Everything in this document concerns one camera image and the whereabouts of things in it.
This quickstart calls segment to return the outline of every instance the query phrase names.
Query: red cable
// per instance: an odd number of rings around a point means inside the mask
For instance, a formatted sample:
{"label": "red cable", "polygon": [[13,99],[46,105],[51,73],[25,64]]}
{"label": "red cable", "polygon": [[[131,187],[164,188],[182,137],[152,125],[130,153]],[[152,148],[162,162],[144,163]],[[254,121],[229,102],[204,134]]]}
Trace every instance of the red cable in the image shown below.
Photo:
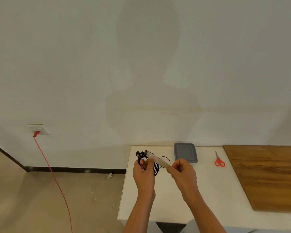
{"label": "red cable", "polygon": [[61,192],[61,194],[62,194],[62,196],[63,196],[63,198],[64,198],[64,200],[65,200],[65,203],[66,203],[66,206],[67,206],[67,209],[68,209],[68,213],[69,213],[71,233],[73,233],[73,231],[72,231],[71,215],[70,215],[70,210],[69,210],[69,207],[68,207],[68,204],[67,204],[66,198],[65,198],[65,196],[64,196],[64,194],[63,194],[63,192],[62,192],[62,190],[61,190],[61,187],[59,186],[59,184],[58,184],[58,182],[57,182],[57,180],[56,180],[55,174],[54,174],[54,172],[52,171],[52,169],[51,169],[51,167],[50,167],[50,165],[49,165],[49,163],[48,163],[48,161],[47,161],[47,158],[44,156],[44,154],[43,154],[43,152],[42,152],[42,150],[41,150],[41,148],[40,148],[40,146],[39,146],[39,144],[38,144],[38,142],[37,142],[37,140],[36,140],[36,136],[37,136],[39,133],[40,133],[40,131],[35,131],[35,133],[34,133],[34,135],[33,135],[33,137],[34,137],[34,141],[36,142],[36,144],[37,144],[37,146],[38,146],[38,148],[39,148],[41,154],[43,155],[43,158],[44,158],[45,161],[47,162],[47,165],[48,165],[49,168],[50,168],[50,172],[51,172],[51,174],[53,175],[54,180],[56,181],[56,184],[58,185],[58,188],[59,188],[59,190],[60,190],[60,192]]}

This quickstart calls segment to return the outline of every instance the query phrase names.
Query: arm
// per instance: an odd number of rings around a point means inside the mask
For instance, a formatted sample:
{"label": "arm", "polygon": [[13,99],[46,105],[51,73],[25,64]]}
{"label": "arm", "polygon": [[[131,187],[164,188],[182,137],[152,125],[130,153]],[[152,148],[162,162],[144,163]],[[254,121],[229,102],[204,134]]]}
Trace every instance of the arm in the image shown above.
{"label": "arm", "polygon": [[128,217],[123,233],[146,233],[155,199],[154,191],[154,160],[152,157],[148,161],[140,161],[146,170],[143,170],[137,160],[134,164],[133,177],[138,188],[138,197],[131,214]]}
{"label": "arm", "polygon": [[204,202],[196,181],[196,172],[184,159],[176,160],[167,168],[182,197],[189,206],[200,233],[226,233],[216,216]]}

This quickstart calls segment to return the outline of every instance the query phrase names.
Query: gray tray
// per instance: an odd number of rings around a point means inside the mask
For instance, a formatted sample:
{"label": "gray tray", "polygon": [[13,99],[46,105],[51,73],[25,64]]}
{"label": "gray tray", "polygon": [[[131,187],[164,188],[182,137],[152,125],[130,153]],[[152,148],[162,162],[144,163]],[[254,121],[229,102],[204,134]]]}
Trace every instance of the gray tray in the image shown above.
{"label": "gray tray", "polygon": [[183,158],[189,163],[197,163],[197,154],[195,145],[192,143],[177,142],[173,145],[175,160]]}

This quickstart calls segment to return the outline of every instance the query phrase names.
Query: wooden panel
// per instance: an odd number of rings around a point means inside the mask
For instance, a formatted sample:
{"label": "wooden panel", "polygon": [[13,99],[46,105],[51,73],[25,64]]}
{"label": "wooden panel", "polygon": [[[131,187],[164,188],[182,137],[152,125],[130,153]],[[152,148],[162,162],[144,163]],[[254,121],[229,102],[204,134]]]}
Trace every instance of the wooden panel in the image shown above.
{"label": "wooden panel", "polygon": [[253,210],[291,212],[291,146],[223,148]]}

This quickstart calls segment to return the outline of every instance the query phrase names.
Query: red scissors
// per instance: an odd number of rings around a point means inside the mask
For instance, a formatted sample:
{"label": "red scissors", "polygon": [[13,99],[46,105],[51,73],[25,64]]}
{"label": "red scissors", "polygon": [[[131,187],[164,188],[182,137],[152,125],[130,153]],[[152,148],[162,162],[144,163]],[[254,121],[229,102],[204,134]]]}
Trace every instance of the red scissors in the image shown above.
{"label": "red scissors", "polygon": [[217,151],[216,151],[216,157],[217,157],[217,160],[214,162],[214,164],[218,167],[219,166],[225,167],[225,163],[219,158]]}

